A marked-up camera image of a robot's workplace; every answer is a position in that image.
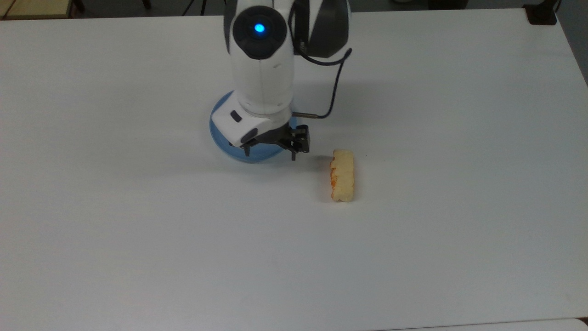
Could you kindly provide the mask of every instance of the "food item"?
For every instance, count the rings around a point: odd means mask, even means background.
[[[333,201],[349,202],[353,200],[355,180],[353,179],[353,152],[334,150],[331,168],[331,187]]]

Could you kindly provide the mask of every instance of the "blue led light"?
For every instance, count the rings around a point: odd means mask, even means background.
[[[261,24],[261,23],[257,23],[253,28],[258,33],[262,33],[263,31],[265,31],[265,26],[263,26],[263,24]]]

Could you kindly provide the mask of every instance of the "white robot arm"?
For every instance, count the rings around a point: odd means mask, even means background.
[[[309,0],[227,2],[225,39],[235,91],[212,114],[211,120],[247,156],[249,149],[260,143],[289,150],[293,160],[296,153],[309,151],[308,126],[289,125],[295,52],[310,61],[324,63],[308,55],[329,57],[340,50],[347,42],[350,15],[347,0],[318,0],[312,1],[314,6],[310,4]]]

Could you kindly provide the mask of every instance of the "chair leg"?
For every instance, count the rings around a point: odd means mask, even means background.
[[[206,9],[206,0],[202,1],[202,8],[200,9],[200,16],[204,16],[204,9]]]
[[[82,0],[73,0],[73,4],[77,7],[79,12],[83,13],[86,11],[86,6],[83,5]]]

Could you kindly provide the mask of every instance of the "white table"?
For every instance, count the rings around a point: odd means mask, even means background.
[[[311,152],[233,161],[221,17],[0,22],[0,329],[588,315],[588,90],[522,9],[354,14]],[[336,68],[297,61],[296,105]],[[330,201],[334,148],[356,200]]]

